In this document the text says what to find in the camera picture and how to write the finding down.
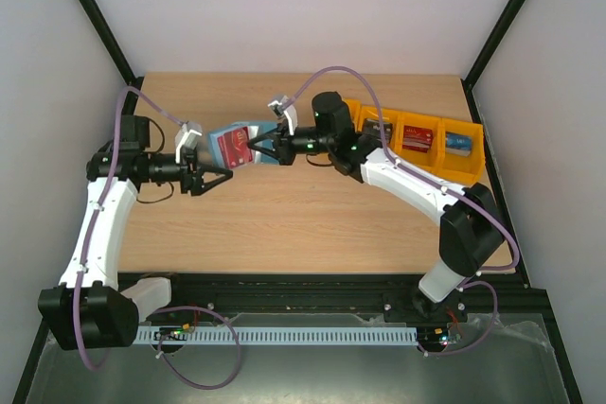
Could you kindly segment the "teal card holder wallet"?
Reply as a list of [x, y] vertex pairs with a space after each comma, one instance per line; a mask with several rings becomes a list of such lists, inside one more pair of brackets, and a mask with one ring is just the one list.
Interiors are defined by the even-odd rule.
[[252, 164], [277, 165], [277, 159], [247, 146], [249, 140], [275, 127], [275, 122], [242, 121], [209, 132], [207, 144], [213, 164], [228, 169]]

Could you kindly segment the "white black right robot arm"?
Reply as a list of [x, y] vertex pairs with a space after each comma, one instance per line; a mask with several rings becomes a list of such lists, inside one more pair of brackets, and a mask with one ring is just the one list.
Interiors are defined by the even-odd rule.
[[357, 132], [348, 105], [336, 92], [312, 99], [314, 124], [300, 127], [296, 110], [285, 99], [269, 105], [276, 127], [247, 143], [248, 147], [289, 166], [299, 154], [327, 154], [341, 174], [376, 186], [407, 202], [439, 228], [436, 264], [421, 277], [412, 293], [415, 313], [434, 320], [446, 308], [446, 298], [473, 278], [505, 237], [496, 204], [483, 184], [470, 187], [442, 180], [395, 154], [372, 134]]

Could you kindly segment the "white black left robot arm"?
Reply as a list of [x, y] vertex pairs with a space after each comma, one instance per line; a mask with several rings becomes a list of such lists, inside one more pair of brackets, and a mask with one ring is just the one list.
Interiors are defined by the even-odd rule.
[[231, 170], [201, 163], [200, 127], [187, 123], [176, 151], [152, 151], [151, 119], [123, 115], [115, 138], [86, 166], [87, 200], [74, 253], [57, 286], [42, 290], [38, 309], [64, 350], [126, 347], [140, 323], [171, 300], [166, 277], [118, 288], [118, 263], [128, 218], [143, 184], [169, 184], [197, 197], [230, 180]]

